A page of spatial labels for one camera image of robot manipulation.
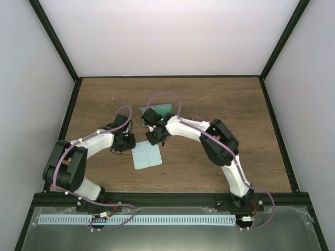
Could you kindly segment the blue-grey glasses case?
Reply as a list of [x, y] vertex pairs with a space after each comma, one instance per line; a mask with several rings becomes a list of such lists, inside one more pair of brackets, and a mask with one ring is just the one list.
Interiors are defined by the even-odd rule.
[[[152, 108], [155, 112], [157, 112], [160, 115], [165, 115], [168, 112], [172, 112], [172, 104], [160, 104], [160, 105], [153, 105], [153, 106], [149, 106], [148, 108]], [[146, 107], [141, 107], [141, 112], [142, 115], [144, 114], [144, 112], [146, 111]], [[145, 123], [144, 120], [142, 120], [142, 124], [144, 127], [148, 127], [148, 125]]]

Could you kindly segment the light blue cleaning cloth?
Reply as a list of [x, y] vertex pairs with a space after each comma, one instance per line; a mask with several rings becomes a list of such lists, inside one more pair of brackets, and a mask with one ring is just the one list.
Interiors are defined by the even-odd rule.
[[158, 145], [151, 145], [149, 141], [136, 143], [132, 149], [135, 170], [145, 169], [162, 164], [162, 157]]

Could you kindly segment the pink transparent sunglasses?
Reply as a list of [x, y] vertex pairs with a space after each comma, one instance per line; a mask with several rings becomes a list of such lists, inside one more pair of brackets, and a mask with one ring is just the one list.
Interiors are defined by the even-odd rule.
[[198, 122], [203, 122], [205, 121], [205, 119], [201, 116], [197, 116], [197, 115], [190, 115], [189, 117], [191, 120], [193, 121], [198, 121]]

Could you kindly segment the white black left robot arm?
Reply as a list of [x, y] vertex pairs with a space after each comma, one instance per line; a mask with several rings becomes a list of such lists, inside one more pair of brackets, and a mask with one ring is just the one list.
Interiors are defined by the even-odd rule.
[[135, 135], [127, 126], [115, 131], [101, 128], [74, 141], [59, 140], [43, 171], [43, 180], [60, 187], [64, 192], [72, 192], [88, 199], [93, 210], [101, 211], [107, 205], [107, 198], [102, 195], [101, 186], [85, 177], [87, 160], [104, 149], [122, 153], [135, 146]]

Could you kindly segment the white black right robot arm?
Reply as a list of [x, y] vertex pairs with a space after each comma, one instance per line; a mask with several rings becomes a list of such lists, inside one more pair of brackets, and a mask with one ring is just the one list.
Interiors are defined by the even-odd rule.
[[201, 143], [209, 160], [222, 169], [233, 206], [243, 211], [251, 205], [254, 191], [241, 168], [239, 142], [221, 120], [193, 121], [174, 113], [162, 116], [152, 109], [146, 111], [142, 119], [149, 127], [146, 137], [151, 145], [164, 145], [170, 136], [182, 136]]

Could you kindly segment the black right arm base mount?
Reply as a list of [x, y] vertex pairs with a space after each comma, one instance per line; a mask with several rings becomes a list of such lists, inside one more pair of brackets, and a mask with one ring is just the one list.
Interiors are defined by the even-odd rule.
[[257, 212], [263, 212], [264, 206], [259, 204], [260, 197], [255, 194], [240, 198], [232, 193], [220, 193], [215, 196], [216, 206], [220, 211], [230, 213], [251, 213], [256, 209]]

